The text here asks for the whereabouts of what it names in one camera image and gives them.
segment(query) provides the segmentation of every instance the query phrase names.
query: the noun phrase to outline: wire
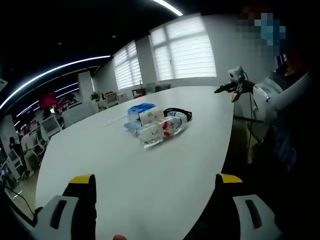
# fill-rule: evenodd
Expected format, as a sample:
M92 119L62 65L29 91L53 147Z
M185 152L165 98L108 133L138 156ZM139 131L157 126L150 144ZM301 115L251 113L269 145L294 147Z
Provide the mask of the wire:
M21 198L25 201L25 203L26 203L26 205L28 206L28 208L29 208L30 212L32 213L32 215L35 216L34 212L31 210L31 208L30 208L27 200L26 200L22 195L20 195L19 193L13 191L13 190L12 190L10 187L8 187L8 186L5 186L5 187L6 187L7 189L9 189L11 192L13 192L14 194L17 194L19 197L21 197Z
M246 76L246 80L249 81L249 78L248 78L248 75L247 73L244 71L243 72ZM246 157L248 158L249 156L249 149L250 149L250 142L251 142L251 132L252 132L252 123L253 123L253 116L252 116L252 99L251 99L251 92L249 92L249 96L250 96L250 111L251 111L251 117L250 117L250 120L251 120L251 123L250 123L250 136L249 136L249 142L248 142L248 147L247 147L247 150L246 150Z
M175 108L175 107L170 107L167 108L166 110L163 111L164 116L168 116L169 112L179 112L179 113L183 113L186 115L186 120L189 122L192 119L192 112L184 110L184 109L180 109L180 108Z

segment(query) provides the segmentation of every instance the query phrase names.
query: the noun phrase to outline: white table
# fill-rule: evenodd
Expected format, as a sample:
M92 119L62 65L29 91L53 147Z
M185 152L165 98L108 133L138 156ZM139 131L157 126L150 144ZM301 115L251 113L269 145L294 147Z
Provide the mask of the white table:
M156 92L92 115L52 137L36 186L36 207L61 195L75 176L95 174L96 239L182 240L194 226L221 172L234 105L216 87ZM145 150L125 131L127 109L140 103L191 111L188 129Z

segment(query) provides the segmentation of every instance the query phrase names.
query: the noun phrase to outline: window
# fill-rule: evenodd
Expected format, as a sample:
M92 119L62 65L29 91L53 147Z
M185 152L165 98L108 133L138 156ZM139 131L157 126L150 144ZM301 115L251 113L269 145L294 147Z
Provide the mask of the window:
M134 41L114 55L113 64L116 84L119 90L142 83L136 43Z
M201 16L161 26L151 31L150 41L160 81L217 76Z

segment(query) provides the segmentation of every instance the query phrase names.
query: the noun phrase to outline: red object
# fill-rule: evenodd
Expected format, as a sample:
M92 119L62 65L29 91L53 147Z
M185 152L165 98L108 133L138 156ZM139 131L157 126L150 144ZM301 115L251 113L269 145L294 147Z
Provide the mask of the red object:
M122 235L115 235L113 240L127 240L127 239Z
M54 92L51 92L51 93L43 96L39 100L39 104L40 104L41 109L47 109L57 103L58 103L58 100L56 99Z
M163 134L164 134L166 137L169 137L169 136L171 135L171 133L168 132L168 131L166 131L166 129L168 128L168 122L167 122L167 121L164 122L162 128L163 128L163 130L164 130L164 133L163 133Z
M134 98L137 99L137 98L141 98L141 97L143 97L143 96L145 96L145 94L144 94L144 93L141 93L141 94L135 96Z
M62 104L62 103L58 103L57 105L56 105L56 109L61 109L61 108L63 108L64 107L64 105Z

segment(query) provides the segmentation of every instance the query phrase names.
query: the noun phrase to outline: ceiling light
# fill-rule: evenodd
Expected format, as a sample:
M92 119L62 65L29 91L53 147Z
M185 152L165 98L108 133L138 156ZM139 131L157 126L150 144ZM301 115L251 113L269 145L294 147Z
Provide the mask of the ceiling light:
M20 121L18 121L15 125L13 125L14 127L17 126L20 123Z
M38 103L39 101L36 101L34 103L32 103L30 106L28 106L26 109L24 109L22 112L20 112L16 117L19 117L21 114L23 114L25 111L27 111L28 109L30 109L33 105L35 105L36 103Z
M4 107L4 105L14 96L16 95L18 92L20 92L22 89L24 89L26 86L28 86L29 84L33 83L35 80L38 80L39 78L49 74L49 73L52 73L56 70L59 70L59 69L62 69L64 67L67 67L67 66L70 66L70 65L73 65L73 64L78 64L78 63L82 63L82 62L86 62L86 61L90 61L90 60L96 60L96 59L105 59L105 58L110 58L110 55L106 55L106 56L97 56L97 57L91 57L91 58L87 58L87 59L82 59L82 60L79 60L79 61L73 61L73 62L70 62L70 63L67 63L67 64L64 64L64 65L61 65L61 66L58 66L58 67L55 67L49 71L46 71L44 73L41 73L40 75L32 78L31 80L27 81L26 83L24 83L23 85L21 85L19 88L17 88L13 93L11 93L7 99L5 99L3 101L3 103L0 105L0 109L2 109Z
M59 92L60 90L66 89L66 88L71 87L71 86L76 85L76 84L78 84L78 83L76 82L76 83L71 84L71 85L69 85L69 86L65 86L65 87L63 87L63 88L61 88L61 89L59 89L59 90L57 90L57 91L54 91L54 92L57 93L57 92Z
M91 84L92 84L92 90L95 92L95 85L94 85L94 81L92 80L92 77L91 77Z
M164 6L165 8L169 9L171 12L175 13L179 17L183 15L183 13L180 12L178 9L176 9L175 7L171 6L169 3L163 0L152 0L152 1Z
M71 91L68 91L68 92L66 92L66 93L64 93L64 94L61 94L60 96L57 96L56 98L60 98L60 97L62 97L63 95L69 94L69 93L74 92L74 91L79 90L79 89L80 89L80 88L78 87L78 88L73 89L73 90L71 90Z
M40 106L38 106L37 108L33 109L33 111L37 111L40 108Z

